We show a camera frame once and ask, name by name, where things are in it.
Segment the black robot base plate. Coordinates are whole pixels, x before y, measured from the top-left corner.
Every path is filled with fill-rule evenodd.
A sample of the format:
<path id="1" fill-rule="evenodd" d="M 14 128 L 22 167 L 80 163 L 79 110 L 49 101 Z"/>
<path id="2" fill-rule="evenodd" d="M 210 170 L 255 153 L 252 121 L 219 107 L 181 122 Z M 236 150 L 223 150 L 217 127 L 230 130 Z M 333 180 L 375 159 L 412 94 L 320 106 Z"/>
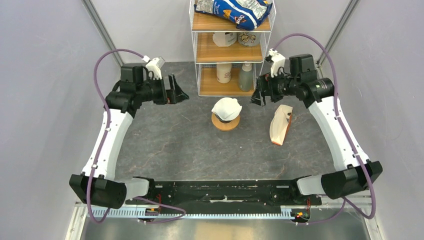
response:
<path id="1" fill-rule="evenodd" d="M 145 198 L 188 215 L 278 214 L 282 206 L 322 205 L 320 197 L 300 195 L 286 179 L 157 181 Z"/>

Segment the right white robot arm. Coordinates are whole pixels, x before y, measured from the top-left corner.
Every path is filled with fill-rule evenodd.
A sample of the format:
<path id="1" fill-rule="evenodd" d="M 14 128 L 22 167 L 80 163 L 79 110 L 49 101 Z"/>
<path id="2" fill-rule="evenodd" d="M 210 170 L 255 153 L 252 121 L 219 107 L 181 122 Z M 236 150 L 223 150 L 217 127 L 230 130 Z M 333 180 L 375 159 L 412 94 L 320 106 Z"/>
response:
<path id="1" fill-rule="evenodd" d="M 276 103 L 285 96 L 302 101 L 318 123 L 330 149 L 335 172 L 304 176 L 294 179 L 288 191 L 289 200 L 300 205 L 310 195 L 326 195 L 338 199 L 370 190 L 371 184 L 383 172 L 379 161 L 370 161 L 361 149 L 345 116 L 335 85 L 329 78 L 320 78 L 310 54 L 290 57 L 288 74 L 284 72 L 286 58 L 270 50 L 265 60 L 270 63 L 269 73 L 256 78 L 256 89 L 251 102 L 264 106 L 266 97 Z"/>

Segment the white wire wooden shelf rack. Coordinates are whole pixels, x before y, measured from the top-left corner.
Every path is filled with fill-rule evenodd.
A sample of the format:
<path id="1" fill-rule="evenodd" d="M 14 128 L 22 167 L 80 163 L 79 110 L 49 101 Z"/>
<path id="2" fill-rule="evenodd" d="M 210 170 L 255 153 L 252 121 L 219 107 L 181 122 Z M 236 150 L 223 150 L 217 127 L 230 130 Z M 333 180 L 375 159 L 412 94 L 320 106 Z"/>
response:
<path id="1" fill-rule="evenodd" d="M 272 7 L 263 24 L 254 30 L 259 33 L 259 45 L 242 46 L 235 42 L 228 47 L 219 47 L 213 42 L 214 33 L 239 33 L 235 25 L 222 18 L 195 12 L 195 0 L 190 1 L 189 19 L 196 70 L 197 93 L 200 97 L 247 97 L 255 88 L 243 91 L 238 86 L 238 76 L 245 63 L 252 64 L 252 75 L 261 74 L 264 59 L 274 27 L 277 10 Z M 217 64 L 231 64 L 231 80 L 220 83 L 217 80 Z"/>

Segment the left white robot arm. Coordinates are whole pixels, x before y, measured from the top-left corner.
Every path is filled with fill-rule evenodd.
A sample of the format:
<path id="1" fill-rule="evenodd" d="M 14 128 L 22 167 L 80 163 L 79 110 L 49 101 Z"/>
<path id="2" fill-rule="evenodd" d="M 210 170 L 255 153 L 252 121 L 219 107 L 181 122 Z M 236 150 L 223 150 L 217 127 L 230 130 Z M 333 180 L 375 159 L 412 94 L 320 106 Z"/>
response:
<path id="1" fill-rule="evenodd" d="M 149 65 L 131 63 L 121 67 L 119 81 L 105 97 L 106 108 L 94 149 L 81 173 L 69 179 L 69 186 L 81 202 L 119 209 L 134 197 L 147 205 L 156 200 L 152 178 L 136 176 L 118 182 L 116 166 L 124 137 L 143 103 L 174 105 L 190 98 L 174 74 L 168 75 L 168 81 L 166 88 L 165 80 L 158 78 Z"/>

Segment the blue ribbed coffee dripper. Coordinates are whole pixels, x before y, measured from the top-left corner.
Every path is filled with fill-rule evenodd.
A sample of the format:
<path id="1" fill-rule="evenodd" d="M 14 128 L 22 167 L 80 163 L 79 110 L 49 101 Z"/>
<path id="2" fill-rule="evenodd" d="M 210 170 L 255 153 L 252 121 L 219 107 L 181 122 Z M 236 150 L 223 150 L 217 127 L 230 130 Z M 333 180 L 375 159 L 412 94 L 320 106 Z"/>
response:
<path id="1" fill-rule="evenodd" d="M 235 117 L 234 119 L 231 119 L 231 120 L 224 120 L 224 119 L 221 119 L 217 114 L 213 114 L 214 116 L 215 116 L 215 118 L 219 121 L 219 122 L 221 122 L 222 124 L 225 124 L 225 125 L 229 125 L 229 124 L 238 124 L 238 122 L 240 121 L 240 116 L 238 115 L 237 117 Z"/>

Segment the round wooden dripper stand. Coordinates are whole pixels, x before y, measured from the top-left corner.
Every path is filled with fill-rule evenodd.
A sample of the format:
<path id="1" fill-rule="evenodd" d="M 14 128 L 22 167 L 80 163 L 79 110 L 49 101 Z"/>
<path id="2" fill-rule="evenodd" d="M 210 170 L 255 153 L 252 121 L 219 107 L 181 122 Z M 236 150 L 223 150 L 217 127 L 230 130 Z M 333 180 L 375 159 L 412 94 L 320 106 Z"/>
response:
<path id="1" fill-rule="evenodd" d="M 238 115 L 235 119 L 223 122 L 221 121 L 214 113 L 211 115 L 212 124 L 220 131 L 228 132 L 234 130 L 240 123 L 240 115 Z"/>

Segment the white paper coffee filter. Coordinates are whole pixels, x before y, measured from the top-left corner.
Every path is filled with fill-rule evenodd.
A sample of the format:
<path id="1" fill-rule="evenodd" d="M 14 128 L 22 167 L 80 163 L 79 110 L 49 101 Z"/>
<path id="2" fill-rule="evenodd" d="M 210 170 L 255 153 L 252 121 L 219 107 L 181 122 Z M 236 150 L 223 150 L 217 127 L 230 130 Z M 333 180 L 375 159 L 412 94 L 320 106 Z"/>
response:
<path id="1" fill-rule="evenodd" d="M 242 108 L 236 98 L 223 97 L 215 103 L 211 112 L 223 120 L 232 120 L 240 115 Z"/>

